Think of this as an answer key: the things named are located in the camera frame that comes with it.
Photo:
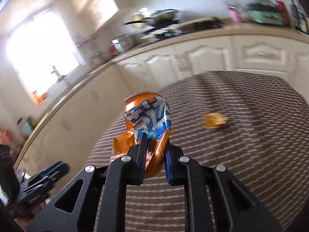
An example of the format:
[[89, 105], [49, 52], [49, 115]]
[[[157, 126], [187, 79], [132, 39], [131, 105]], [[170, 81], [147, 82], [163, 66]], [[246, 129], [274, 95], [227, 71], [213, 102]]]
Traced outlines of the person's left hand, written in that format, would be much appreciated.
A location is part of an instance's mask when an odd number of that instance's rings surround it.
[[15, 222], [19, 225], [19, 227], [23, 231], [27, 231], [27, 227], [29, 223], [32, 221], [32, 219], [39, 214], [39, 212], [46, 206], [46, 202], [40, 203], [36, 208], [31, 210], [29, 213], [27, 213], [24, 216], [21, 216], [17, 219], [15, 219]]

